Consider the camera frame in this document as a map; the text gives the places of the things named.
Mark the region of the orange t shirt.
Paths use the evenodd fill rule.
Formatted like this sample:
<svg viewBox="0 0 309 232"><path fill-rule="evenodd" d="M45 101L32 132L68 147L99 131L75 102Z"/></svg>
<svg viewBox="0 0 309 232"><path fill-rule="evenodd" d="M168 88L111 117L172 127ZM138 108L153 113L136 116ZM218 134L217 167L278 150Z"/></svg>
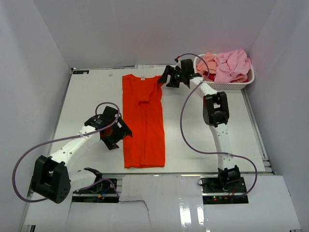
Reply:
<svg viewBox="0 0 309 232"><path fill-rule="evenodd" d="M123 140L124 167L164 167L166 162L160 76L142 79L122 77L123 120L132 136Z"/></svg>

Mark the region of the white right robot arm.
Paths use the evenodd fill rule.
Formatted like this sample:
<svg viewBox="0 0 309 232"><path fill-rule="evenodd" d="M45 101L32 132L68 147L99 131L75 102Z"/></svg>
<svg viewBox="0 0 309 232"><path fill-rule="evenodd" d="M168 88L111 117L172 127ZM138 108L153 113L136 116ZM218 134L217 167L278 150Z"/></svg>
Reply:
<svg viewBox="0 0 309 232"><path fill-rule="evenodd" d="M183 83L203 100L203 120L212 132L218 156L218 188L222 192L230 192L240 181L240 171L231 154L228 137L227 94L213 89L200 74L195 73L191 59L181 60L174 67L167 65L157 82L173 88Z"/></svg>

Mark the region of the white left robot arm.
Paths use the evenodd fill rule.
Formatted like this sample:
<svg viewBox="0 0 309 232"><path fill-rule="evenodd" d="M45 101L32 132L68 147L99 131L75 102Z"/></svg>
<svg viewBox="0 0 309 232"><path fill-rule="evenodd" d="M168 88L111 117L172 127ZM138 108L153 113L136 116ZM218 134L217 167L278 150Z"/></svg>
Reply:
<svg viewBox="0 0 309 232"><path fill-rule="evenodd" d="M127 136L133 134L119 107L108 103L103 113L90 117L77 135L66 137L67 143L58 151L36 159L31 190L55 203L63 202L71 189L70 170L75 162L97 142L102 141L108 150L114 150Z"/></svg>

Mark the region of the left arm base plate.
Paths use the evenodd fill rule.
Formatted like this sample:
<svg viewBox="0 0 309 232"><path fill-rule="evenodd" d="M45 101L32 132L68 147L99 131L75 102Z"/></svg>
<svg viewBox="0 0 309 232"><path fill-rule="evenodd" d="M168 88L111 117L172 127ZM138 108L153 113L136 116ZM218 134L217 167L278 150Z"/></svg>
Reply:
<svg viewBox="0 0 309 232"><path fill-rule="evenodd" d="M111 178L104 180L91 189L77 191L72 196L73 203L118 203L122 188L122 181Z"/></svg>

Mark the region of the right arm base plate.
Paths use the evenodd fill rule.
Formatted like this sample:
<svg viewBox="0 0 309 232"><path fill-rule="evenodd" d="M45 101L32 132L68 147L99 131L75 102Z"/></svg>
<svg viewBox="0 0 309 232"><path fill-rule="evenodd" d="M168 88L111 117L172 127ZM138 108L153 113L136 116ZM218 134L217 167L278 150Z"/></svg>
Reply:
<svg viewBox="0 0 309 232"><path fill-rule="evenodd" d="M217 177L200 178L197 184L202 188L204 205L248 204L247 196L241 196L247 189L242 177L239 182L223 188Z"/></svg>

